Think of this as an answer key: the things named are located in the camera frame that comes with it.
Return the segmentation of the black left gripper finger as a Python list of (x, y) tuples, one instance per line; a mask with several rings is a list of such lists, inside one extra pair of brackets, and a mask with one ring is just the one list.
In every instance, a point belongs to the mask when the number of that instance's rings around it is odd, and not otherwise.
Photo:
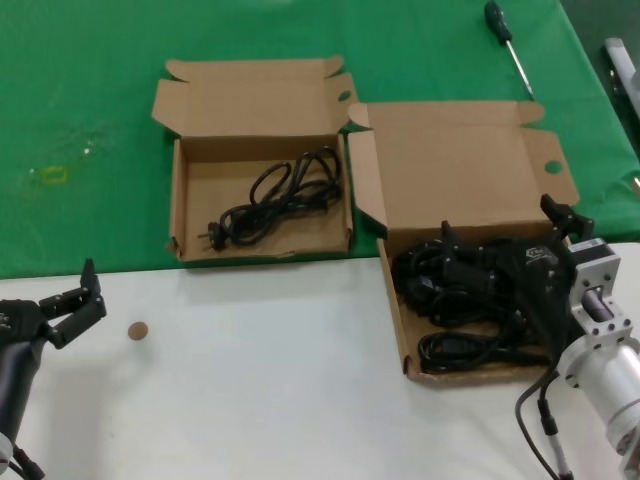
[(78, 288), (41, 300), (39, 308), (46, 318), (44, 337), (56, 349), (64, 348), (104, 318), (106, 305), (94, 261), (85, 261)]

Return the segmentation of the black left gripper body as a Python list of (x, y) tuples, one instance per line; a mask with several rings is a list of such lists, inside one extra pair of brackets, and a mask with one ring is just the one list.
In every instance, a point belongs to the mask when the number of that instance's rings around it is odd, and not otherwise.
[(48, 319), (40, 301), (1, 301), (1, 433), (16, 438), (41, 364)]

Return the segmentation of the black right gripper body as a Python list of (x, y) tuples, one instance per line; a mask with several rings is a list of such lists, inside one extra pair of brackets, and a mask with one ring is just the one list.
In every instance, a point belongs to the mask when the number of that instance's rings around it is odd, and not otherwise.
[(540, 239), (495, 240), (492, 274), (492, 294), (523, 314), (550, 363), (557, 365), (572, 328), (568, 302), (572, 275), (563, 248)]

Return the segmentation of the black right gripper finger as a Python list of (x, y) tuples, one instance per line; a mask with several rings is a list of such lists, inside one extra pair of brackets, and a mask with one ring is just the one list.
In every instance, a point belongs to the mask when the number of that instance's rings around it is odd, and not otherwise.
[(496, 295), (498, 280), (495, 273), (496, 246), (464, 244), (448, 221), (441, 223), (443, 249), (443, 278), (468, 289), (486, 295)]
[(557, 203), (549, 194), (543, 194), (541, 209), (552, 224), (554, 241), (574, 237), (576, 242), (582, 242), (593, 238), (594, 221), (576, 213), (570, 205)]

